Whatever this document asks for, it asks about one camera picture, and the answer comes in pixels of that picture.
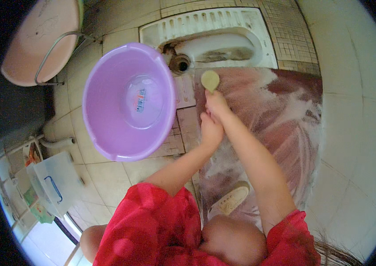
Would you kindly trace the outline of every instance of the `red dress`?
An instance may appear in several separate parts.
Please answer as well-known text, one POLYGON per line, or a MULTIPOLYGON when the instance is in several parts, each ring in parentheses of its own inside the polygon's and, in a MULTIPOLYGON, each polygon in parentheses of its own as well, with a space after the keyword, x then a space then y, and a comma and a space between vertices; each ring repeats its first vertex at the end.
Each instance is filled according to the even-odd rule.
MULTIPOLYGON (((305 216, 295 210, 270 230, 262 265, 320 265, 305 216)), ((226 265, 198 250, 200 240, 199 211, 187 189, 171 197, 153 184, 139 183, 108 223, 93 265, 226 265)))

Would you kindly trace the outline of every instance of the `dark hair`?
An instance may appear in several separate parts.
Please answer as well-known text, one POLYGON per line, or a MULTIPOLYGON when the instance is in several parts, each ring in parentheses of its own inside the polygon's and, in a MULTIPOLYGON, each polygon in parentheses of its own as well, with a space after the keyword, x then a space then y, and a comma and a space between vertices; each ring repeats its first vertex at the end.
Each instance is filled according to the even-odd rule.
POLYGON ((323 266, 360 266, 364 264, 348 250, 330 244, 325 234, 321 232, 319 232, 319 238, 315 237, 314 246, 321 255, 321 265, 323 266))

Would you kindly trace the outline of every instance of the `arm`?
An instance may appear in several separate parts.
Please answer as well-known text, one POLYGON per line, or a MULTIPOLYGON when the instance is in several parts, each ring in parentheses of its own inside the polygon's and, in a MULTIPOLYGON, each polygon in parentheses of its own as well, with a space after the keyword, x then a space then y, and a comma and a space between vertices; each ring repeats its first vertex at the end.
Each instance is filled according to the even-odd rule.
POLYGON ((201 144, 148 177, 154 184, 175 196, 188 180, 210 159, 223 138, 223 127, 206 114, 201 114, 201 144))
POLYGON ((207 109, 222 123, 256 192, 260 219, 267 236, 272 227, 296 210, 284 173, 266 147, 229 109, 223 96, 217 91, 205 93, 207 109))

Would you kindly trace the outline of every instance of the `purple plastic basin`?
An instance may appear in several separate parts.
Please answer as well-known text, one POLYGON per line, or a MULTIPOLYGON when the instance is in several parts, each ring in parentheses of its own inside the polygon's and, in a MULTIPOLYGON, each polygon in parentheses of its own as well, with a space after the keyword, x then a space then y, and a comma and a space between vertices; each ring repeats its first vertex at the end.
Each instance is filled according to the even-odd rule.
POLYGON ((173 78, 160 53, 128 43, 92 69, 82 110, 95 148, 107 159, 137 161, 156 151, 174 122, 173 78))

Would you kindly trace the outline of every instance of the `knee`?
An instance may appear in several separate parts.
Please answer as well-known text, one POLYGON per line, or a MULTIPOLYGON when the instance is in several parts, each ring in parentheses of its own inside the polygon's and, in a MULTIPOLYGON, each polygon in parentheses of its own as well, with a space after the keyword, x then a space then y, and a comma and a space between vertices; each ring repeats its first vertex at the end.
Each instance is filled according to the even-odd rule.
POLYGON ((82 249, 85 258, 91 263, 94 262, 95 256, 97 255, 105 228, 106 225, 91 226, 83 231, 82 236, 80 237, 80 248, 82 249))
POLYGON ((259 265, 266 254, 265 235, 248 222, 217 215, 203 228, 200 249, 228 265, 259 265))

